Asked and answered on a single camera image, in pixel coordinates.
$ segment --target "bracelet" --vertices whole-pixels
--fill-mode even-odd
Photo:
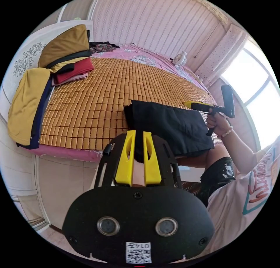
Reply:
[[[221,139],[222,137],[224,138],[226,135],[228,135],[231,131],[233,130],[233,127],[232,126],[230,126],[230,129],[226,132],[226,133],[224,133],[222,136],[220,136],[219,138]]]

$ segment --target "sticker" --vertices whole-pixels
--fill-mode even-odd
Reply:
[[[151,243],[126,242],[126,263],[152,263]]]

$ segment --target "bamboo mat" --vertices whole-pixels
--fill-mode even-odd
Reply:
[[[187,100],[216,104],[206,91],[167,71],[123,59],[91,60],[94,70],[86,80],[54,89],[40,144],[103,150],[112,138],[126,133],[123,108],[133,99],[184,109],[182,102]],[[212,137],[214,143],[220,142]]]

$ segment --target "black garment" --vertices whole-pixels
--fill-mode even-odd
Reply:
[[[87,40],[90,42],[90,30],[87,30]]]
[[[124,107],[128,128],[136,130],[136,161],[143,163],[143,131],[166,140],[174,156],[196,157],[214,148],[212,138],[198,111],[132,100]]]
[[[75,64],[75,63],[66,64],[66,65],[63,66],[61,69],[59,69],[55,74],[56,74],[56,75],[60,75],[60,74],[62,74],[62,73],[72,72],[72,71],[74,70],[74,64]]]
[[[41,122],[40,122],[40,128],[39,128],[39,138],[41,138],[41,132],[42,132],[42,125],[43,125],[43,120],[44,120],[44,114],[45,111],[47,109],[48,103],[49,103],[49,99],[51,96],[52,90],[49,91],[49,94],[45,100],[44,106],[43,106],[43,111],[42,111],[42,117],[41,117]]]
[[[223,157],[213,163],[200,177],[201,188],[196,197],[207,207],[208,199],[214,191],[235,181],[233,170],[233,161],[230,157]]]
[[[51,62],[50,64],[48,64],[46,66],[46,69],[51,69],[54,65],[65,62],[65,61],[68,61],[68,60],[72,60],[72,59],[79,58],[79,57],[90,57],[90,56],[91,56],[90,49],[84,50],[84,51],[79,51],[79,52],[76,52],[76,53],[72,53],[70,55],[61,57],[61,58]]]
[[[117,46],[117,45],[115,45],[115,44],[113,44],[113,43],[109,43],[108,41],[106,41],[106,42],[102,42],[102,41],[98,41],[98,42],[89,42],[89,44],[90,44],[90,47],[95,47],[95,46],[97,46],[98,44],[109,44],[109,45],[111,45],[112,47],[120,48],[119,46]]]

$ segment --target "patterned fabric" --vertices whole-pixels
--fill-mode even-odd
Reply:
[[[99,53],[99,52],[112,52],[116,48],[109,44],[97,44],[95,47],[91,47],[91,53]]]
[[[153,67],[156,67],[156,64],[157,64],[153,58],[149,58],[149,57],[146,57],[143,55],[135,56],[131,59],[131,61],[141,63],[141,64],[146,64],[146,65],[153,66]]]

